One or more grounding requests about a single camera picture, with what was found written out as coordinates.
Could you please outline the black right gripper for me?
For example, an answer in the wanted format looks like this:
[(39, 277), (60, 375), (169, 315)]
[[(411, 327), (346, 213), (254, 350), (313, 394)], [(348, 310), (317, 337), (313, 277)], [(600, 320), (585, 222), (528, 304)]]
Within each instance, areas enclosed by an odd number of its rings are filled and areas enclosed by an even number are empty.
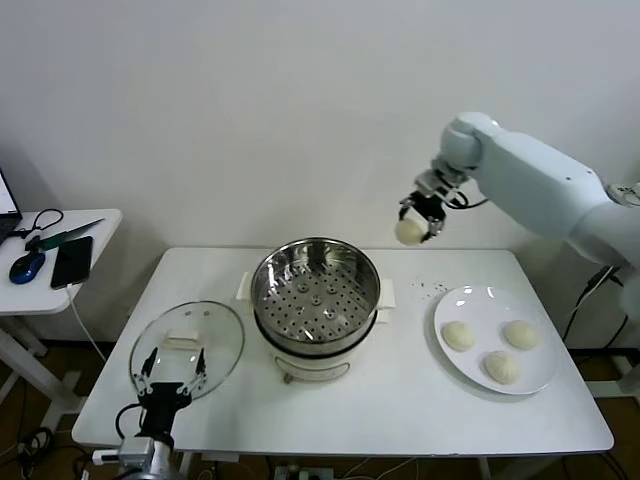
[(413, 208), (426, 220), (427, 226), (422, 236), (422, 241), (426, 242), (437, 237), (444, 227), (446, 213), (442, 204), (442, 200), (436, 195), (424, 196), (420, 192), (412, 192), (409, 197), (400, 201), (398, 219), (403, 220)]

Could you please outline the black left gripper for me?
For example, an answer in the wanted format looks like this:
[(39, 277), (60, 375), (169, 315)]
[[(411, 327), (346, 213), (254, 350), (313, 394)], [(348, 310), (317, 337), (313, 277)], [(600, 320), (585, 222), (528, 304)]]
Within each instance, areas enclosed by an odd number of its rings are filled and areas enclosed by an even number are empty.
[(157, 354), (158, 349), (154, 348), (142, 363), (140, 372), (132, 374), (139, 403), (145, 410), (139, 435), (153, 440), (172, 440), (171, 432), (177, 412), (188, 407), (192, 403), (192, 395), (199, 394), (207, 382), (205, 350), (200, 349), (194, 376), (185, 384), (150, 383)]

